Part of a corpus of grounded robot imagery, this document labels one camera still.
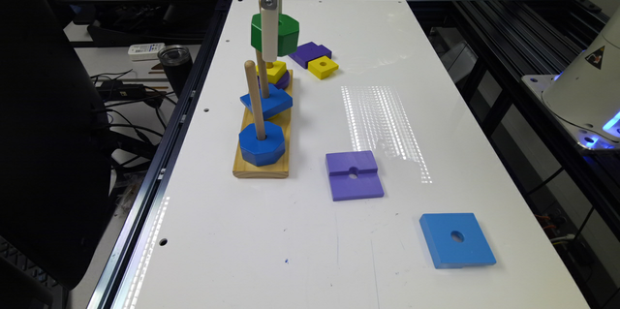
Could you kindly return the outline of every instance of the yellow block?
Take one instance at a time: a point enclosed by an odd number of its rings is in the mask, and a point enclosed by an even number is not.
[[[291,74],[291,83],[289,87],[284,89],[289,95],[293,96],[293,71]],[[243,121],[241,130],[254,122],[254,116],[246,107],[243,113]],[[241,147],[237,143],[236,153],[234,155],[234,164],[232,165],[232,174],[237,178],[286,178],[289,176],[289,152],[291,150],[291,109],[288,108],[277,116],[269,119],[272,123],[280,126],[284,133],[285,152],[280,159],[271,165],[255,167],[254,165],[243,160],[241,155]]]
[[[330,60],[326,56],[308,62],[308,71],[310,71],[313,75],[317,76],[317,78],[321,80],[329,77],[329,75],[337,69],[338,64],[336,64],[336,62]]]
[[[267,68],[267,79],[270,83],[274,84],[280,80],[287,72],[287,64],[282,61],[273,62],[273,67]],[[256,67],[256,73],[259,73],[259,66]]]

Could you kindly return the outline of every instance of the yellow square block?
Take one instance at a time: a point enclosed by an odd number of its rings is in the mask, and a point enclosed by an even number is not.
[[[329,77],[329,75],[337,69],[338,64],[326,56],[308,62],[308,71],[321,80]]]
[[[275,84],[287,72],[287,64],[282,61],[273,62],[273,67],[267,68],[267,79]],[[256,67],[256,74],[259,73],[259,66]]]

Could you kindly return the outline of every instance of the blue square block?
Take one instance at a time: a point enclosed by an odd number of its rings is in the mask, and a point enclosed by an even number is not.
[[[381,198],[384,188],[370,150],[325,155],[334,201]]]
[[[252,112],[252,101],[250,94],[241,96],[241,103]],[[273,84],[269,84],[269,97],[261,96],[261,107],[263,108],[263,119],[268,119],[293,106],[293,97],[284,90],[279,90]]]
[[[473,213],[425,213],[419,223],[437,269],[496,263]]]

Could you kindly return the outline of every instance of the purple block with slot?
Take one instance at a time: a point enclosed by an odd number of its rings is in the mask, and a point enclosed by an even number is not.
[[[291,83],[291,74],[289,73],[289,71],[287,71],[282,77],[280,77],[278,82],[273,84],[273,86],[275,86],[278,90],[284,90],[285,88],[289,87],[290,83]]]
[[[329,186],[334,201],[381,198],[384,188],[372,151],[325,155]]]
[[[331,50],[325,46],[317,46],[312,42],[298,46],[297,51],[289,55],[299,66],[305,69],[308,69],[308,62],[323,56],[331,59]]]

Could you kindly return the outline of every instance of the blue light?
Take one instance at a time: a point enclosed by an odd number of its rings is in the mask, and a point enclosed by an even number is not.
[[[603,126],[603,130],[608,131],[611,129],[618,121],[620,121],[620,111],[614,116],[611,120],[607,121]]]
[[[595,138],[591,142],[585,143],[585,146],[587,146],[588,148],[592,148],[594,146],[594,144],[596,144],[598,141],[599,141],[599,138]]]

